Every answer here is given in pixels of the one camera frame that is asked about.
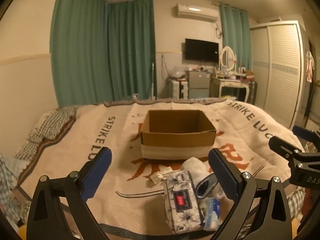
cream blanket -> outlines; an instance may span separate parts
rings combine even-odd
[[[65,177],[106,146],[112,150],[113,160],[95,197],[88,200],[103,230],[130,239],[170,235],[161,195],[163,186],[154,186],[149,177],[166,166],[178,169],[181,163],[150,163],[141,158],[140,128],[150,109],[202,110],[217,129],[214,147],[240,171],[248,171],[256,178],[271,179],[276,175],[284,182],[290,176],[287,161],[268,147],[271,136],[277,135],[302,149],[293,133],[263,110],[228,99],[89,105],[78,109],[75,123],[59,143],[44,149],[22,182],[22,189],[32,197],[40,176]],[[287,195],[295,189],[292,187]]]

floral tissue package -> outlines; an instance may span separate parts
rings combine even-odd
[[[167,223],[175,234],[195,231],[203,226],[189,171],[173,171],[164,181],[164,206]]]

ceiling light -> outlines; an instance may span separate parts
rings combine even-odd
[[[191,11],[198,11],[198,12],[200,12],[200,11],[201,11],[200,9],[190,8],[190,7],[189,7],[189,10],[191,10]]]

louvered wardrobe door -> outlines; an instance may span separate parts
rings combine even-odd
[[[257,82],[255,105],[264,109],[269,77],[269,40],[267,27],[251,30],[252,72]]]
[[[290,128],[299,94],[301,53],[297,26],[269,26],[271,70],[265,111]]]

flat screen tv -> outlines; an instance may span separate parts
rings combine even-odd
[[[210,41],[186,39],[185,59],[219,63],[219,44]]]

